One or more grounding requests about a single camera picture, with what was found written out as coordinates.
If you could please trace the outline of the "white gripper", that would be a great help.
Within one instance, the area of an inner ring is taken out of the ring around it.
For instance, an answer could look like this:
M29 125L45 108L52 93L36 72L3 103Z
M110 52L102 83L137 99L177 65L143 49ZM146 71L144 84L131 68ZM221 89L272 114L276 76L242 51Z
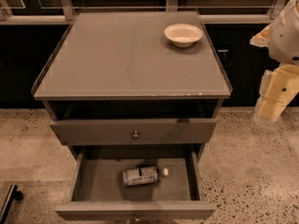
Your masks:
M259 48L268 47L270 28L271 25L264 27L249 43ZM299 66L284 63L274 72L265 72L254 109L254 122L258 125L274 123L285 109L286 101L291 101L298 92Z

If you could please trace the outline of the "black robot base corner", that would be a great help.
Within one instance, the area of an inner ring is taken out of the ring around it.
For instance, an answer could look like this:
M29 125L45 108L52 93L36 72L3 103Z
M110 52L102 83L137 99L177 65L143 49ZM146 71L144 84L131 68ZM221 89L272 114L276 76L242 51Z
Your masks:
M7 196L4 200L0 211L0 224L5 224L10 206L13 201L21 201L23 199L23 194L20 190L18 190L17 185L11 185L8 189Z

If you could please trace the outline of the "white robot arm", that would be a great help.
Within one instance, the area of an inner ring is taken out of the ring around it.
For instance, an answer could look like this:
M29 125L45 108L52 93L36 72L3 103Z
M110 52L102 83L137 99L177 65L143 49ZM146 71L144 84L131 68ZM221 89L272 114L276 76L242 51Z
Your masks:
M269 57L279 62L274 71L264 72L254 110L253 120L268 126L299 93L299 0L290 0L274 21L249 43L268 48Z

